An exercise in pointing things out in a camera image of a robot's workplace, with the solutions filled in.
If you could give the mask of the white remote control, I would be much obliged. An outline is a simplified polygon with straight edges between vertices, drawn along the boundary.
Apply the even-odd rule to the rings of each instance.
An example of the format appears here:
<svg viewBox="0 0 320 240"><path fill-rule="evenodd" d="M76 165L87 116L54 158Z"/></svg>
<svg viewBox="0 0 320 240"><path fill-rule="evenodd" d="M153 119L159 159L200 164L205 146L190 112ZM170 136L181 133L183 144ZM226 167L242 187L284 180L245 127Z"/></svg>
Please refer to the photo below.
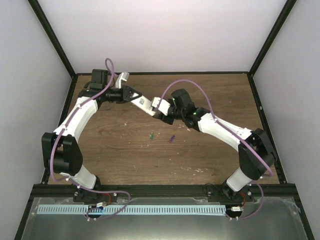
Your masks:
<svg viewBox="0 0 320 240"><path fill-rule="evenodd" d="M143 112L153 117L157 114L157 111L154 110L154 107L152 105L153 101L154 101L154 98L150 100L145 96L141 96L137 99L132 100L131 103L136 107L138 107Z"/></svg>

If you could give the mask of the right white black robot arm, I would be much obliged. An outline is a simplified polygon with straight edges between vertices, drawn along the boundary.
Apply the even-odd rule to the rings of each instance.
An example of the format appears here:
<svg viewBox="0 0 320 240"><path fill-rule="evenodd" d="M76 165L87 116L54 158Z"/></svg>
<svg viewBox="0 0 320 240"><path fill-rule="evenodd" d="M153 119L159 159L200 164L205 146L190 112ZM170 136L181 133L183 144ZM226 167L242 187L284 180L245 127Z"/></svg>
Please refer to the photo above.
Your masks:
<svg viewBox="0 0 320 240"><path fill-rule="evenodd" d="M171 125L174 120L181 120L188 128L211 135L237 151L239 168L221 186L225 200L236 200L246 185L272 175L271 166L278 158L263 129L241 128L214 116L206 108L196 107L183 88L174 91L168 100L155 97L151 105L160 112L158 118L163 122Z"/></svg>

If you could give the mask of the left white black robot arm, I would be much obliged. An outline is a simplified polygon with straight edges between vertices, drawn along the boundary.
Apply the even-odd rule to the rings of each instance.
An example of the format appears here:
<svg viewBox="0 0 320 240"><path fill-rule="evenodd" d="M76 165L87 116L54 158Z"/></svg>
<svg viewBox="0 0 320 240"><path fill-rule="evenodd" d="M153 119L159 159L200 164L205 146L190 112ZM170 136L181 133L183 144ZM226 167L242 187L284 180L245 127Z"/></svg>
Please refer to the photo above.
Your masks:
<svg viewBox="0 0 320 240"><path fill-rule="evenodd" d="M78 94L73 109L61 125L52 133L46 132L41 138L44 167L54 181L72 181L78 188L84 188L89 201L97 202L102 196L100 181L83 164L78 141L90 118L104 102L129 103L141 97L141 93L123 85L129 73L122 72L117 79L109 70L94 69L91 80Z"/></svg>

